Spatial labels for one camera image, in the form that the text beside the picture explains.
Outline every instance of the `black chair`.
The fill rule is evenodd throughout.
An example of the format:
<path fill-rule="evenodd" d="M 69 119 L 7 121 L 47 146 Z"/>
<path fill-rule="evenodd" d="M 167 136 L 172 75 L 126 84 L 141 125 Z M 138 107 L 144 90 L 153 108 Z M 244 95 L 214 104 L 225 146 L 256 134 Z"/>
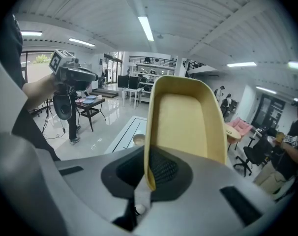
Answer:
<path fill-rule="evenodd" d="M 247 165 L 248 162 L 252 163 L 252 167 L 253 168 L 253 164 L 256 164 L 257 166 L 259 166 L 261 163 L 266 164 L 266 158 L 271 158 L 271 151 L 272 151 L 272 146 L 271 144 L 268 142 L 267 137 L 263 136 L 256 145 L 254 145 L 254 147 L 244 147 L 244 153 L 247 157 L 247 159 L 244 161 L 242 158 L 240 158 L 239 156 L 236 157 L 236 159 L 239 159 L 241 161 L 241 163 L 237 163 L 235 165 L 233 165 L 233 167 L 235 168 L 236 166 L 243 166 L 244 167 L 244 177 L 246 176 L 246 170 L 249 170 L 249 176 L 252 175 L 252 171 L 249 168 L 249 166 Z"/>

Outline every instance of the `railing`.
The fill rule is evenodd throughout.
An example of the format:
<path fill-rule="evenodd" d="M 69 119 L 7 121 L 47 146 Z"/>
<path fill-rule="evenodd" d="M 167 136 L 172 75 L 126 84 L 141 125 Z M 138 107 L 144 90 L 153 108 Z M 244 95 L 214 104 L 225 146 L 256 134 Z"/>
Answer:
<path fill-rule="evenodd" d="M 145 62 L 145 56 L 129 56 L 129 62 L 134 62 L 134 63 L 144 63 Z M 154 57 L 148 57 L 150 59 L 150 64 L 155 64 L 156 62 L 154 61 L 157 58 Z M 176 65 L 175 60 L 170 60 L 170 59 L 159 59 L 160 64 L 159 65 L 164 65 L 164 66 L 169 66 L 169 67 L 174 67 Z"/>
<path fill-rule="evenodd" d="M 201 66 L 204 66 L 205 64 L 202 64 L 200 62 L 194 61 L 194 62 L 190 62 L 189 66 L 188 66 L 188 70 L 194 69 L 194 68 L 198 68 Z"/>

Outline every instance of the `person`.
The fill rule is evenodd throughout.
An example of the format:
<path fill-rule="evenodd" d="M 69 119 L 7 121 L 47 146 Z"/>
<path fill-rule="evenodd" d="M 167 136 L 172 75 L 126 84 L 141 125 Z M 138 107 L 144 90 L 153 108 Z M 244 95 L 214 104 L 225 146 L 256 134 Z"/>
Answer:
<path fill-rule="evenodd" d="M 81 126 L 78 124 L 76 125 L 76 98 L 77 93 L 74 91 L 69 95 L 71 108 L 72 108 L 72 115 L 67 120 L 69 125 L 69 142 L 71 144 L 75 144 L 80 141 L 80 136 L 77 136 L 78 130 L 81 128 Z"/>
<path fill-rule="evenodd" d="M 223 118 L 225 117 L 231 103 L 232 103 L 231 94 L 229 93 L 227 97 L 222 101 L 222 104 L 221 104 Z"/>
<path fill-rule="evenodd" d="M 29 110 L 38 107 L 58 89 L 58 83 L 54 74 L 47 75 L 36 82 L 26 83 L 22 76 L 20 61 L 22 43 L 19 24 L 12 13 L 8 13 L 0 27 L 0 62 L 11 79 L 28 97 L 17 117 L 12 133 L 28 140 L 36 148 L 47 150 L 52 159 L 58 161 L 60 159 L 54 149 L 47 143 L 29 113 Z"/>
<path fill-rule="evenodd" d="M 275 146 L 271 161 L 254 179 L 254 183 L 269 194 L 277 191 L 298 170 L 298 120 L 293 122 L 288 135 Z"/>
<path fill-rule="evenodd" d="M 216 89 L 213 93 L 214 96 L 216 96 L 217 102 L 220 102 L 221 96 L 223 96 L 222 90 L 226 89 L 224 86 L 221 86 L 220 88 Z"/>

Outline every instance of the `beige container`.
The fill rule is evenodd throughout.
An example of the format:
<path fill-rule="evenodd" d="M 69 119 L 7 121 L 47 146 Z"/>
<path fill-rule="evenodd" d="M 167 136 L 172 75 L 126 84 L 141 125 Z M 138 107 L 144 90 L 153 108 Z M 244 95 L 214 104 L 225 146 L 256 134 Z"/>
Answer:
<path fill-rule="evenodd" d="M 148 186 L 155 190 L 149 168 L 150 145 L 225 163 L 224 120 L 213 92 L 205 83 L 177 76 L 162 76 L 154 83 L 146 127 L 144 170 Z"/>

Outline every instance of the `black t-shirt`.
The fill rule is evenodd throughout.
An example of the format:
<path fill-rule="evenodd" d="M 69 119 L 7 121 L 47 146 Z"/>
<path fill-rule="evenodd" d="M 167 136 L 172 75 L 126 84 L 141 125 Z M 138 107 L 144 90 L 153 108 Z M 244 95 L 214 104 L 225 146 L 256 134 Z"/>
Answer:
<path fill-rule="evenodd" d="M 22 52 L 22 35 L 18 23 L 9 13 L 0 28 L 0 62 L 19 88 L 25 84 L 22 77 L 20 55 Z M 23 108 L 12 129 L 14 135 L 31 142 L 36 148 L 48 150 L 54 161 L 59 160 L 54 149 L 47 143 L 32 116 Z"/>
<path fill-rule="evenodd" d="M 290 131 L 284 141 L 298 149 L 298 120 L 292 123 Z M 273 167 L 280 172 L 286 180 L 292 177 L 298 170 L 298 164 L 280 147 L 275 147 L 272 155 L 271 163 Z"/>

